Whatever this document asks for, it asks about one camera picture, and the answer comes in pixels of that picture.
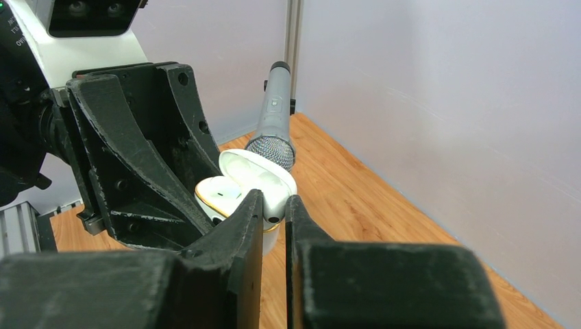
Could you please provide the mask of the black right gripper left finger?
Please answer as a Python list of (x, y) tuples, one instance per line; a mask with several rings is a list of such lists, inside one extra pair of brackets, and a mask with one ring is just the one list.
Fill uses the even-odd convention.
[(263, 195), (180, 252), (43, 252), (1, 261), (2, 328), (257, 328)]

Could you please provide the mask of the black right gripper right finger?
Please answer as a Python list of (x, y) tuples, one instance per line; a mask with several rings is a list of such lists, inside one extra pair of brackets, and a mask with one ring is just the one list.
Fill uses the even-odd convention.
[(337, 241), (286, 203), (289, 328), (505, 328), (476, 255), (459, 245)]

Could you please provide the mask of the white gold earbud charging case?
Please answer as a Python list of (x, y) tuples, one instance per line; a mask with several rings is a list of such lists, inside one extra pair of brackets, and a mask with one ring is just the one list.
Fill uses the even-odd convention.
[(219, 155), (220, 174), (195, 186), (195, 199), (209, 218), (225, 221), (252, 189), (262, 192), (263, 246), (266, 256), (274, 247), (284, 222), (286, 203), (297, 194), (294, 177), (273, 161), (246, 149), (227, 149)]

